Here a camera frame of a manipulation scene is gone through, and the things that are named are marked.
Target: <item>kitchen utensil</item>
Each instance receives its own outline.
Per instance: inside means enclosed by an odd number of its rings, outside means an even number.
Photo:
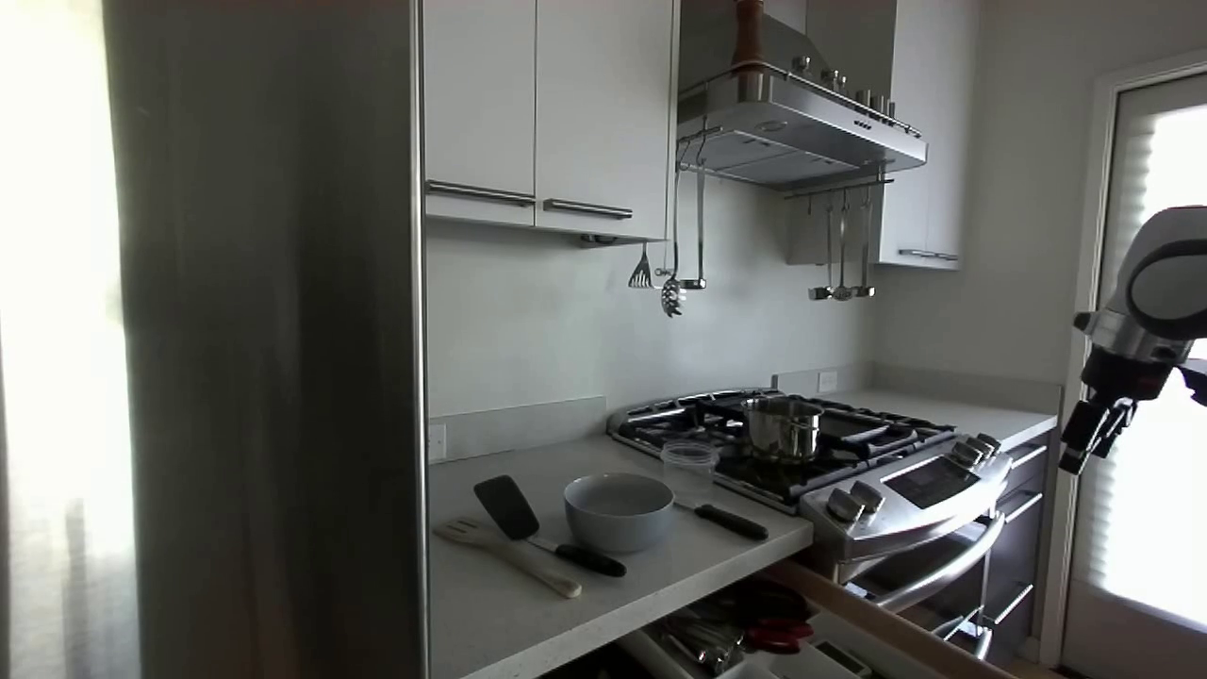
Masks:
[[[675,653],[682,653],[694,667],[707,667],[709,675],[726,675],[747,658],[739,634],[731,634],[728,640],[716,640],[716,634],[707,639],[707,629],[689,615],[668,615],[655,623],[655,629]]]
[[[820,454],[824,414],[801,395],[757,400],[743,424],[752,457],[812,465]]]
[[[694,281],[678,281],[682,291],[707,291],[707,248],[709,248],[709,229],[707,229],[707,174],[694,174]]]
[[[560,597],[566,601],[576,601],[582,597],[582,586],[555,572],[555,570],[545,570],[538,561],[531,561],[527,555],[519,555],[514,542],[504,542],[498,533],[489,533],[488,526],[477,526],[477,519],[444,519],[435,530],[441,541],[448,542],[462,542],[462,546],[477,546],[477,552],[488,552],[493,555],[498,561],[514,565],[517,572],[555,589]]]
[[[829,235],[829,210],[824,215],[827,218],[827,286],[812,286],[809,293],[814,302],[827,302],[835,293],[835,235]]]
[[[624,579],[625,572],[625,565],[609,557],[609,555],[595,555],[595,552],[576,546],[576,542],[555,542],[555,541],[537,536],[538,519],[537,519],[523,492],[517,488],[517,479],[509,479],[509,475],[484,479],[484,484],[477,484],[477,493],[478,493],[488,512],[493,516],[493,526],[509,541],[527,541],[531,546],[538,546],[538,552],[546,552],[555,557],[566,557],[566,561],[573,561],[582,570],[595,570],[595,572],[609,572],[609,579]]]
[[[739,512],[728,512],[728,509],[716,509],[709,503],[697,503],[702,492],[712,492],[712,467],[719,460],[719,450],[716,444],[707,444],[707,441],[668,441],[659,450],[659,460],[663,460],[663,479],[675,493],[675,506],[702,516],[702,519],[712,519],[743,541],[765,541],[765,530],[739,516]]]
[[[838,286],[835,286],[838,302],[856,297],[856,291],[845,284],[845,210],[838,208]]]
[[[561,498],[573,536],[604,555],[645,552],[670,530],[670,488],[648,475],[582,475]]]
[[[633,291],[654,291],[654,270],[648,270],[645,242],[641,242],[639,269],[630,270],[630,286],[633,286]]]
[[[765,618],[747,629],[747,650],[763,653],[801,653],[801,640],[809,639],[809,623],[783,623],[783,618]]]
[[[728,533],[737,533],[743,541],[755,541],[755,542],[765,541],[765,530],[747,519],[747,516],[739,516],[739,512],[728,512],[728,509],[716,509],[716,506],[697,506],[697,503],[685,503],[685,498],[675,498],[675,506],[694,512],[694,516],[702,516],[702,519],[712,519],[712,526],[719,526],[719,530],[728,530]]]
[[[663,284],[663,314],[682,318],[682,284],[675,277]]]
[[[864,270],[859,270],[856,297],[875,297],[875,286],[873,286],[873,245],[866,242],[864,242]]]

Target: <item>hanging utensil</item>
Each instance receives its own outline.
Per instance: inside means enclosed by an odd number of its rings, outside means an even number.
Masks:
[[[829,235],[829,210],[824,210],[827,224],[827,286],[812,286],[809,297],[827,302],[835,297],[835,235]]]
[[[864,270],[859,270],[856,297],[875,297],[875,286],[873,286],[873,242],[864,242]]]
[[[639,269],[630,270],[630,286],[633,286],[633,291],[654,291],[654,270],[648,270],[645,242],[641,242]]]
[[[859,203],[864,210],[864,224],[859,224],[859,235],[864,235],[864,248],[859,248],[859,286],[856,286],[856,297],[875,297],[875,284],[873,284],[873,210],[875,210],[875,198],[866,198]]]
[[[707,174],[694,174],[694,281],[678,281],[682,291],[707,291]]]
[[[682,284],[675,277],[663,284],[663,314],[682,318]]]
[[[856,286],[845,284],[845,208],[838,203],[838,286],[835,286],[835,297],[838,302],[850,302],[856,297]]]

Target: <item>white cabinet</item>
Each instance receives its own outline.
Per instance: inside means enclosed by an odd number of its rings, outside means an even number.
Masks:
[[[899,0],[894,101],[928,167],[883,194],[878,264],[959,269],[968,203],[972,69],[983,0]]]
[[[430,0],[428,215],[663,238],[675,0]]]
[[[428,215],[531,226],[537,0],[421,5]]]

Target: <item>oven door handle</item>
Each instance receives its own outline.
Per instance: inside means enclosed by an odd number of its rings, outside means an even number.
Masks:
[[[932,591],[948,589],[954,579],[968,572],[992,552],[992,542],[1003,536],[1009,516],[983,512],[981,526],[983,526],[983,533],[959,557],[949,557],[941,570],[932,570],[932,572],[926,572],[888,597],[875,597],[866,605],[888,607],[888,610],[907,610],[907,607],[928,601]]]

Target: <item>oven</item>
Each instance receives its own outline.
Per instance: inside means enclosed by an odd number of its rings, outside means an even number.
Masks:
[[[981,618],[1011,470],[992,439],[773,389],[639,405],[609,429],[648,457],[678,441],[712,444],[716,488],[814,526],[820,541],[801,555],[814,572],[990,653]]]

